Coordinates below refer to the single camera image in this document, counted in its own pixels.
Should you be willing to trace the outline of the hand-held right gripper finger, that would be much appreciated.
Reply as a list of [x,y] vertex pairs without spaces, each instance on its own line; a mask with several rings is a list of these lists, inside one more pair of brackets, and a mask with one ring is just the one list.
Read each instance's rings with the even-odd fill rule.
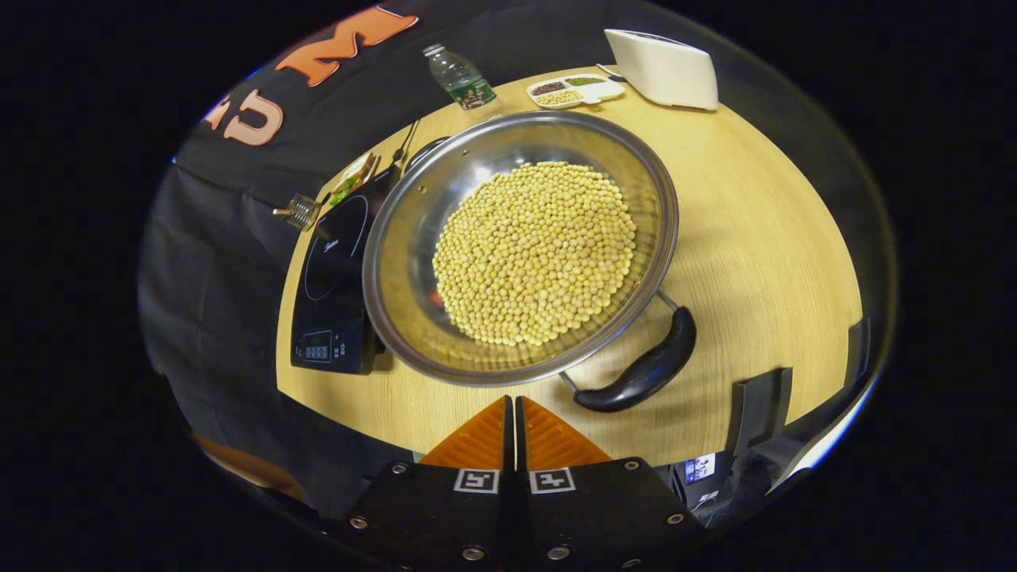
[[420,460],[379,470],[341,519],[341,544],[381,571],[497,571],[513,453],[512,400],[501,397]]
[[639,457],[610,458],[516,399],[516,569],[680,571],[707,544],[686,503]]

